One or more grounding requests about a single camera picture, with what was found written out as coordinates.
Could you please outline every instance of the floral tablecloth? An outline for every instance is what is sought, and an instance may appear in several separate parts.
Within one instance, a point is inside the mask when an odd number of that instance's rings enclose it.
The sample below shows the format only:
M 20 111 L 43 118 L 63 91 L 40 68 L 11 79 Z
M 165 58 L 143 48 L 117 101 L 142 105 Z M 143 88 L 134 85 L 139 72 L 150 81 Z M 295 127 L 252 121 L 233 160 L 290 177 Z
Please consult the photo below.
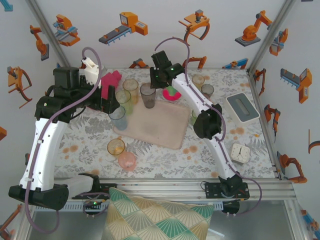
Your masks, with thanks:
M 136 79 L 139 84 L 150 81 L 149 69 L 117 69 L 122 74 L 118 89 L 127 78 Z M 189 77 L 203 75 L 205 83 L 214 86 L 211 101 L 220 103 L 226 121 L 224 144 L 231 152 L 234 143 L 250 148 L 249 162 L 240 166 L 235 163 L 241 175 L 251 178 L 274 178 L 275 174 L 268 154 L 260 122 L 246 127 L 236 127 L 223 109 L 223 98 L 244 92 L 254 103 L 247 74 L 244 70 L 190 69 Z M 157 90 L 157 99 L 163 100 L 162 89 Z M 188 106 L 181 97 L 175 104 Z M 189 125 L 182 148 L 172 150 L 130 137 L 119 136 L 113 131 L 107 114 L 86 109 L 82 115 L 70 122 L 60 143 L 54 176 L 70 178 L 82 172 L 99 175 L 100 178 L 217 178 L 216 163 L 207 145 L 199 139 Z M 126 149 L 136 156 L 137 165 L 133 172 L 124 171 L 118 160 L 107 151 L 111 139 L 121 138 Z

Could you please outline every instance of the pink plastic cup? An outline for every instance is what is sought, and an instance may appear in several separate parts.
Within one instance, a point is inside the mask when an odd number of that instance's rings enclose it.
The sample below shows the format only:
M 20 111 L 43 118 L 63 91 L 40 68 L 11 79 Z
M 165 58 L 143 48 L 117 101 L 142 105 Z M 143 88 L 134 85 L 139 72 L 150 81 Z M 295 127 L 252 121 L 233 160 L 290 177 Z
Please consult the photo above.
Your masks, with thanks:
M 129 151 L 120 154 L 118 163 L 126 172 L 132 172 L 137 166 L 135 155 Z

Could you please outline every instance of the patterned pillow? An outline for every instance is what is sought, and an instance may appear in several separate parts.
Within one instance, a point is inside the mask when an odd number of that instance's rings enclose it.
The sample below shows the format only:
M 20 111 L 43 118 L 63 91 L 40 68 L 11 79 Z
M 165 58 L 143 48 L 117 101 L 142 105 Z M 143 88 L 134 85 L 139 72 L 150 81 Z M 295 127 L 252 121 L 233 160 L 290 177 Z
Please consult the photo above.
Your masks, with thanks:
M 212 205 L 155 201 L 110 188 L 102 240 L 205 240 Z

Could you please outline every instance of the white alarm clock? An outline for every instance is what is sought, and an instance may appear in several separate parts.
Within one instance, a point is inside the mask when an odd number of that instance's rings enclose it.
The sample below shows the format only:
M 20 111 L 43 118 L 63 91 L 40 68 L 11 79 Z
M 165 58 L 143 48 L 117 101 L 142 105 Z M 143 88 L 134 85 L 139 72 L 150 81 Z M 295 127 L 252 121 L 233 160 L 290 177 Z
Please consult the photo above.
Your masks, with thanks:
M 249 161 L 250 148 L 234 143 L 230 157 L 239 164 L 246 164 Z

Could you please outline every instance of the wall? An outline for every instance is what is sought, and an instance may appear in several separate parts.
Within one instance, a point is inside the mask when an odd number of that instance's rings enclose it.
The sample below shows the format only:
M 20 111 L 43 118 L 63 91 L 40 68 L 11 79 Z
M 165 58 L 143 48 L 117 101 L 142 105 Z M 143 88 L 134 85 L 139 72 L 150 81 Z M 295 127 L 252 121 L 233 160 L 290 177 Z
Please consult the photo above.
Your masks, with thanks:
M 175 0 L 175 1 L 144 1 L 122 0 L 118 4 L 105 0 L 41 0 L 37 1 L 48 23 L 53 24 L 57 14 L 69 18 L 74 27 L 78 28 L 79 42 L 73 46 L 62 46 L 66 56 L 73 66 L 81 64 L 81 50 L 90 46 L 100 54 L 102 63 L 107 68 L 128 68 L 133 61 L 142 58 L 150 66 L 153 65 L 151 55 L 156 45 L 172 36 L 183 38 L 186 27 L 180 24 L 188 15 L 198 9 L 210 18 L 210 30 L 202 41 L 189 36 L 191 57 L 207 56 L 205 68 L 221 68 L 232 61 L 248 58 L 250 61 L 257 53 L 268 30 L 263 23 L 257 33 L 261 41 L 243 47 L 235 42 L 242 36 L 244 29 L 253 25 L 256 14 L 262 10 L 266 16 L 274 20 L 280 10 L 283 0 Z M 103 35 L 121 25 L 121 12 L 132 12 L 138 19 L 148 25 L 148 35 L 138 33 L 128 34 L 121 40 L 116 40 L 110 46 L 98 41 Z M 186 59 L 186 47 L 178 42 L 168 42 L 162 49 L 167 53 L 174 52 L 168 57 L 173 62 L 182 63 Z
M 278 56 L 267 52 L 258 69 L 266 69 L 265 92 L 261 95 L 264 107 L 270 104 L 277 108 L 279 117 L 278 133 L 274 147 L 281 154 L 296 158 L 301 166 L 307 183 L 294 184 L 295 193 L 302 208 L 307 210 L 316 221 L 320 221 L 319 181 L 320 181 L 320 147 L 315 146 L 308 153 L 308 129 L 311 131 L 311 142 L 320 140 L 320 68 L 318 9 L 320 1 L 297 1 L 280 30 L 288 28 L 288 38 L 284 49 Z M 305 68 L 312 74 L 309 87 L 309 98 L 299 103 L 299 93 L 295 87 L 280 79 L 281 68 L 300 75 Z M 256 85 L 258 92 L 261 81 Z M 269 130 L 273 136 L 271 122 Z M 285 169 L 285 176 L 296 177 L 297 169 L 290 165 Z
M 0 127 L 6 129 L 7 136 L 0 140 L 0 224 L 17 208 L 18 201 L 8 196 L 10 186 L 18 185 L 26 168 L 25 154 L 30 153 L 35 134 L 36 103 L 47 88 L 54 83 L 53 69 L 58 58 L 52 49 L 49 59 L 40 60 L 36 38 L 30 33 L 30 25 L 38 23 L 25 1 L 10 0 L 13 11 L 4 12 L 0 5 Z M 46 37 L 40 33 L 44 43 Z M 19 109 L 25 100 L 17 92 L 8 93 L 7 67 L 19 66 L 29 75 L 32 87 L 25 95 L 33 98 Z

